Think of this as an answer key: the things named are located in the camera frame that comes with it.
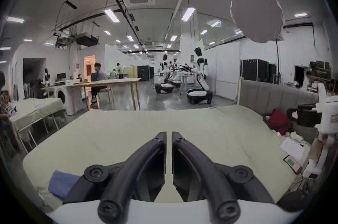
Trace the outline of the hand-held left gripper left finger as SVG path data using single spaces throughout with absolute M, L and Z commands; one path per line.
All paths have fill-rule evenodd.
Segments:
M 159 132 L 124 162 L 87 167 L 63 204 L 99 200 L 97 215 L 106 224 L 126 221 L 132 199 L 154 202 L 165 183 L 167 133 Z

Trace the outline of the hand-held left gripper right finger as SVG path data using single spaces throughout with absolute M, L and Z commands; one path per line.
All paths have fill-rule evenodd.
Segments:
M 251 168 L 214 163 L 179 132 L 172 132 L 172 174 L 184 202 L 208 201 L 212 223 L 235 223 L 239 200 L 275 204 Z

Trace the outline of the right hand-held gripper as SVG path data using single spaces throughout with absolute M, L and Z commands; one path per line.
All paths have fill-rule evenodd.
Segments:
M 319 140 L 337 140 L 337 95 L 328 96 L 323 83 L 318 83 L 317 89 L 317 103 L 300 103 L 296 108 L 287 109 L 286 116 L 298 125 L 316 128 Z

